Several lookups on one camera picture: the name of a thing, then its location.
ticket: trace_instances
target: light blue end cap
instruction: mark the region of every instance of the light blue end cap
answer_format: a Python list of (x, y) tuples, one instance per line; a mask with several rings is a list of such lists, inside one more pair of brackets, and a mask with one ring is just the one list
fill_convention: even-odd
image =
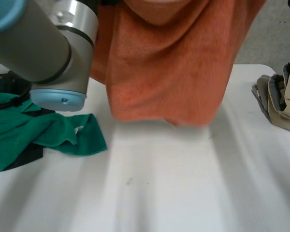
[(0, 32), (8, 29), (22, 16), (27, 0), (0, 0)]
[(60, 89), (33, 89), (30, 90), (30, 99), (45, 109), (75, 112), (84, 107), (86, 95)]

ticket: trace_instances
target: white tabletop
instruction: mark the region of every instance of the white tabletop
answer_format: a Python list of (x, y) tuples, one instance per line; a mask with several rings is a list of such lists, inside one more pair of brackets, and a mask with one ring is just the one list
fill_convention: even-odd
[(198, 129), (116, 122), (90, 80), (78, 114), (97, 117), (109, 149), (45, 149), (0, 173), (0, 232), (290, 232), (290, 132), (250, 92), (273, 73), (234, 65), (218, 114)]

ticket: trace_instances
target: orange cloth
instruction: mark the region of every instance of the orange cloth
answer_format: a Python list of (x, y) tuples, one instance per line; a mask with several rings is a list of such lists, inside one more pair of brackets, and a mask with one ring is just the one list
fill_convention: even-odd
[(209, 123), (265, 0), (125, 0), (100, 7), (91, 76), (118, 120)]

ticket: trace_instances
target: green towel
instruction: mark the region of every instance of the green towel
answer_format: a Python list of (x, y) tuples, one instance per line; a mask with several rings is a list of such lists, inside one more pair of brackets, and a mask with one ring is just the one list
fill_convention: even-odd
[[(0, 103), (15, 97), (0, 93)], [(50, 147), (70, 155), (88, 156), (106, 150), (100, 127), (93, 114), (65, 117), (48, 114), (31, 117), (24, 112), (41, 109), (31, 101), (0, 110), (0, 171), (30, 144)]]

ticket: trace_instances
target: gray floor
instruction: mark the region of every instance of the gray floor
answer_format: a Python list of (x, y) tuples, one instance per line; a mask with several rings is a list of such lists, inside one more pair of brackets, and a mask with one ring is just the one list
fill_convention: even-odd
[[(49, 11), (54, 0), (36, 0)], [(237, 64), (265, 64), (281, 73), (290, 61), (290, 8), (288, 0), (267, 0), (237, 56)]]

